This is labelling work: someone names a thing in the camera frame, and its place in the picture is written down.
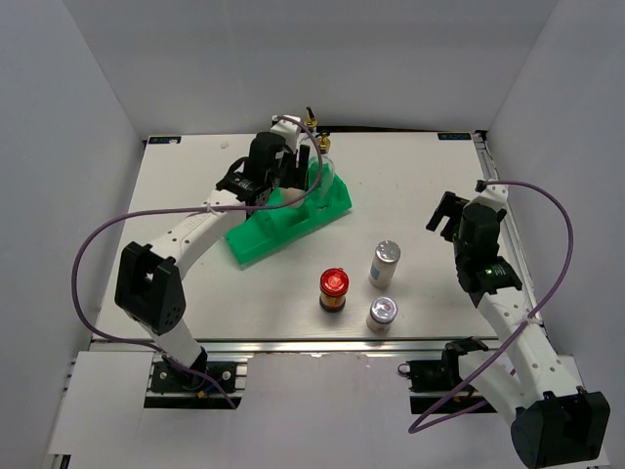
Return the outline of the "glass bottle with dark bottom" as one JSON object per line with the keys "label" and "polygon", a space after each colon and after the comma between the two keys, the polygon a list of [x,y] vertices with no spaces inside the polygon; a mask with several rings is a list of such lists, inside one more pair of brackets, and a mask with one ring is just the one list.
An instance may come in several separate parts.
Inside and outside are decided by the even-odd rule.
{"label": "glass bottle with dark bottom", "polygon": [[306,131],[303,132],[303,137],[301,143],[303,145],[307,145],[310,148],[314,147],[314,141],[317,138],[317,125],[318,119],[316,118],[315,113],[311,107],[306,107],[306,117],[304,119],[304,125],[307,128]]}

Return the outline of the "glass bottle gold black pourer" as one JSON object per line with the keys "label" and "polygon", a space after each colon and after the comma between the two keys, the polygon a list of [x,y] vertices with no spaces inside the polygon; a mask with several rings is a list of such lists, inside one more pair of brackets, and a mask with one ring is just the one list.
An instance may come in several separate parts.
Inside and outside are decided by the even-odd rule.
{"label": "glass bottle gold black pourer", "polygon": [[310,199],[319,209],[326,208],[330,203],[331,189],[335,179],[335,165],[329,157],[331,141],[327,132],[317,135],[317,141],[322,153],[322,164],[318,163],[318,157],[314,151],[309,160],[309,183],[313,185],[317,174],[321,174],[321,179],[316,189],[310,195]]}

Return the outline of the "blue label silver lid shaker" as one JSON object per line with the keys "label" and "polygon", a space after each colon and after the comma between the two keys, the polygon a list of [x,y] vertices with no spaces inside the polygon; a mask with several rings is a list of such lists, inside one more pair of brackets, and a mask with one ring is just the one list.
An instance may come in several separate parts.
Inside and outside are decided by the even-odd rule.
{"label": "blue label silver lid shaker", "polygon": [[376,245],[369,271],[369,281],[374,287],[387,288],[390,285],[400,254],[399,245],[392,240],[383,240]]}

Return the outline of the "jar with silver lid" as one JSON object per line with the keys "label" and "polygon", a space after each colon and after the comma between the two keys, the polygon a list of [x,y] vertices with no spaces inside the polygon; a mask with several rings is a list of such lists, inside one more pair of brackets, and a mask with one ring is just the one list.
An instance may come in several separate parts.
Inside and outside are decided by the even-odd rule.
{"label": "jar with silver lid", "polygon": [[304,191],[296,188],[278,188],[277,194],[279,196],[279,201],[275,205],[276,207],[297,209],[304,204],[310,194],[310,191]]}

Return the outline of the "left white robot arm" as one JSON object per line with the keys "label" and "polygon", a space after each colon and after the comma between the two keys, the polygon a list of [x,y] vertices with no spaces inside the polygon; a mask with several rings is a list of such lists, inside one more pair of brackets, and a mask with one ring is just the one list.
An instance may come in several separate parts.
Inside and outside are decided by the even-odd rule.
{"label": "left white robot arm", "polygon": [[196,391],[209,382],[207,354],[183,319],[186,274],[222,236],[267,206],[275,189],[306,190],[310,156],[306,144],[294,149],[285,137],[261,132],[201,210],[149,243],[132,241],[123,248],[114,302],[149,334],[184,389]]}

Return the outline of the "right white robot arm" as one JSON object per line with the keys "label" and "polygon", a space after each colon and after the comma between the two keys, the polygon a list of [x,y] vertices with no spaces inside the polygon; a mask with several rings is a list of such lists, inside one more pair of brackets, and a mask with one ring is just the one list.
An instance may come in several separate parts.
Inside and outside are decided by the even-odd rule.
{"label": "right white robot arm", "polygon": [[521,279],[500,255],[506,204],[504,187],[472,200],[445,192],[426,226],[452,243],[459,284],[501,342],[494,352],[473,338],[447,344],[441,379],[454,391],[471,386],[486,399],[509,426],[525,467],[594,460],[609,404],[565,367],[532,315]]}

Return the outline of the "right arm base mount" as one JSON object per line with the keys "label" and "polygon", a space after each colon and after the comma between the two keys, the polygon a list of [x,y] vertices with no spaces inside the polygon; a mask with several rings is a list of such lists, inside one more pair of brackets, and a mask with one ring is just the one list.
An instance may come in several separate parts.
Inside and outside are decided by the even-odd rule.
{"label": "right arm base mount", "polygon": [[[398,374],[410,382],[410,410],[413,415],[423,413],[433,405],[436,393],[447,393],[462,381],[458,371],[458,358],[471,352],[488,352],[489,348],[479,339],[469,337],[448,342],[436,360],[414,360],[401,363]],[[451,414],[460,410],[469,413],[494,413],[494,408],[476,389],[466,386],[460,396],[445,403],[437,413]]]}

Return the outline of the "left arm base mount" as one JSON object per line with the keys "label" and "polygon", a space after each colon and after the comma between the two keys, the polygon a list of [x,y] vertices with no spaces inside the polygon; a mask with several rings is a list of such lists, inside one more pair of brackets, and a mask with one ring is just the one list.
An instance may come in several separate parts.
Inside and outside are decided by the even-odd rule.
{"label": "left arm base mount", "polygon": [[154,359],[146,385],[144,408],[184,410],[234,410],[241,400],[247,376],[247,360],[209,359],[203,371],[207,379]]}

